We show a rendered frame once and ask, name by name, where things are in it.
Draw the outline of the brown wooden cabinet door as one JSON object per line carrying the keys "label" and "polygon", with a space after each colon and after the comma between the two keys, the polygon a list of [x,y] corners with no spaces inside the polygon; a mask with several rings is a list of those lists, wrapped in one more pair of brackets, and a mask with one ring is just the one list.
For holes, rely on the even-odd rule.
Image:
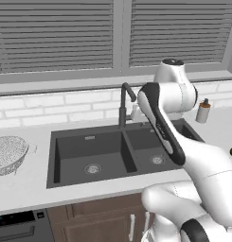
{"label": "brown wooden cabinet door", "polygon": [[140,199],[137,193],[48,208],[55,242],[130,242],[130,214],[135,215],[133,242],[140,242]]}

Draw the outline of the white soap dispenser bottle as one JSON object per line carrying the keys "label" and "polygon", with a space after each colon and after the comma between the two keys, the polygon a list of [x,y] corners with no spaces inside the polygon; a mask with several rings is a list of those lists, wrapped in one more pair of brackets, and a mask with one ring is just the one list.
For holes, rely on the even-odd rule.
{"label": "white soap dispenser bottle", "polygon": [[209,104],[209,101],[207,98],[205,98],[200,104],[199,104],[199,108],[196,114],[196,121],[198,123],[205,123],[207,118],[208,118],[208,114],[210,111],[211,105]]}

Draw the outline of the grey window blind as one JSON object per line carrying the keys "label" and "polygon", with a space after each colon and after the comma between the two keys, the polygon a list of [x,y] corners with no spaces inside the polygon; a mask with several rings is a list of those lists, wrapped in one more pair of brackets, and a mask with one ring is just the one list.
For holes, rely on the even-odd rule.
{"label": "grey window blind", "polygon": [[113,0],[0,0],[0,74],[113,67]]}
{"label": "grey window blind", "polygon": [[132,0],[129,65],[220,63],[231,30],[232,0]]}

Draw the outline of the white mesh colander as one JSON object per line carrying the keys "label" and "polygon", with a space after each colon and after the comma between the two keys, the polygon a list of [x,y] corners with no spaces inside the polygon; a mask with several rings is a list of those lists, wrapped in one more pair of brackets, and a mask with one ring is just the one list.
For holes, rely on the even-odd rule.
{"label": "white mesh colander", "polygon": [[0,177],[16,172],[29,153],[37,146],[19,136],[0,136]]}

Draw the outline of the dark dishwasher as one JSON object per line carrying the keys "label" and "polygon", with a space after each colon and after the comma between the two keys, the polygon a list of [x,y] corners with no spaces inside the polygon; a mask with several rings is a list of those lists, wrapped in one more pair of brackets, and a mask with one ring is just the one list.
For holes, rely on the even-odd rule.
{"label": "dark dishwasher", "polygon": [[46,209],[1,215],[0,242],[55,242]]}

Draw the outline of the grey window frame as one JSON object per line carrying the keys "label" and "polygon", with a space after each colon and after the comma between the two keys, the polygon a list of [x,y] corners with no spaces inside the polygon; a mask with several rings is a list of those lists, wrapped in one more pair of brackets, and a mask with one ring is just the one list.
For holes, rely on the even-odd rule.
{"label": "grey window frame", "polygon": [[[25,95],[138,85],[156,72],[157,65],[129,65],[132,0],[114,1],[113,67],[107,69],[0,74],[0,95]],[[220,63],[185,63],[193,82],[232,79],[232,30]]]}

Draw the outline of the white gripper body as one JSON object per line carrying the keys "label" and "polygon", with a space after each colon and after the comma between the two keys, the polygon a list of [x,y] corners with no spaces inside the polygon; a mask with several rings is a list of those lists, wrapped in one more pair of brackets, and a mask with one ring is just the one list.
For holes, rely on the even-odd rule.
{"label": "white gripper body", "polygon": [[142,123],[145,123],[148,121],[146,115],[140,110],[138,105],[133,105],[131,119],[134,122],[142,122]]}

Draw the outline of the dark sink faucet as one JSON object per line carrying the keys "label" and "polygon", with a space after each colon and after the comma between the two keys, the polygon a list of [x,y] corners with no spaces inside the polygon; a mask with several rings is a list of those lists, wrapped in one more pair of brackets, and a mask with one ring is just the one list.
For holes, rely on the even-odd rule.
{"label": "dark sink faucet", "polygon": [[122,129],[126,127],[126,121],[130,120],[131,117],[126,114],[126,95],[129,95],[132,102],[136,101],[136,95],[130,85],[127,82],[124,82],[121,86],[120,92],[120,107],[119,107],[119,117],[118,117],[118,126]]}

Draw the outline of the dark double sink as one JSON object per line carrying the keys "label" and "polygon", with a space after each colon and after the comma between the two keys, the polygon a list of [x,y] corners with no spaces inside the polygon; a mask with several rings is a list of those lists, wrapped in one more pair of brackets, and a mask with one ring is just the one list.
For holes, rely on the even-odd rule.
{"label": "dark double sink", "polygon": [[178,170],[150,123],[51,133],[46,186],[99,182]]}

